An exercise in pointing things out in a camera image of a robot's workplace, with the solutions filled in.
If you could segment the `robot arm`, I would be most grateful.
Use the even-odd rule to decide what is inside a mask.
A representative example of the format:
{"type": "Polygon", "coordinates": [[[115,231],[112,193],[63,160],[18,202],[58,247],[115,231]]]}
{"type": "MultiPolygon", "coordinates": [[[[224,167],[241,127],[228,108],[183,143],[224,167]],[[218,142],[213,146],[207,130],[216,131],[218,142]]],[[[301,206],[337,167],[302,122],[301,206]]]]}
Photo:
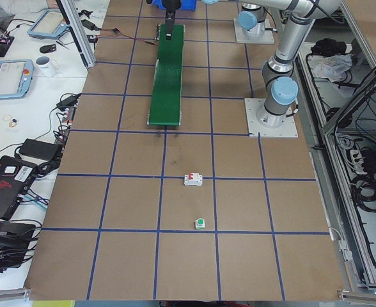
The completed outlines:
{"type": "MultiPolygon", "coordinates": [[[[165,13],[165,38],[171,40],[175,27],[176,11],[181,9],[182,1],[159,1],[165,13]]],[[[242,3],[241,12],[234,20],[235,37],[237,43],[274,43],[271,33],[266,33],[267,9],[264,6],[242,3]]]]}
{"type": "Polygon", "coordinates": [[[257,112],[258,121],[268,128],[282,126],[286,112],[295,101],[299,88],[291,78],[294,59],[299,52],[313,23],[330,16],[341,4],[340,1],[256,1],[267,6],[290,12],[276,47],[275,53],[264,64],[263,80],[267,90],[264,105],[257,112]]]}

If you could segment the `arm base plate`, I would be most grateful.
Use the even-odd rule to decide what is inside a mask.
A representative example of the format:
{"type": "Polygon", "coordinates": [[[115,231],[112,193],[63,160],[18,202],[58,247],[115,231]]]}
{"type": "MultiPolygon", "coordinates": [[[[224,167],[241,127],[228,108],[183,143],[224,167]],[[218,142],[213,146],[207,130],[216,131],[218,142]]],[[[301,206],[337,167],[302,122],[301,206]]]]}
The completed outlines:
{"type": "Polygon", "coordinates": [[[265,98],[245,98],[248,134],[251,138],[298,138],[292,107],[276,116],[265,109],[265,98]]]}
{"type": "Polygon", "coordinates": [[[274,44],[274,37],[272,34],[272,27],[270,26],[270,20],[265,19],[264,28],[261,24],[258,24],[251,30],[243,29],[238,19],[233,20],[235,28],[235,38],[237,43],[253,43],[253,44],[274,44]]]}

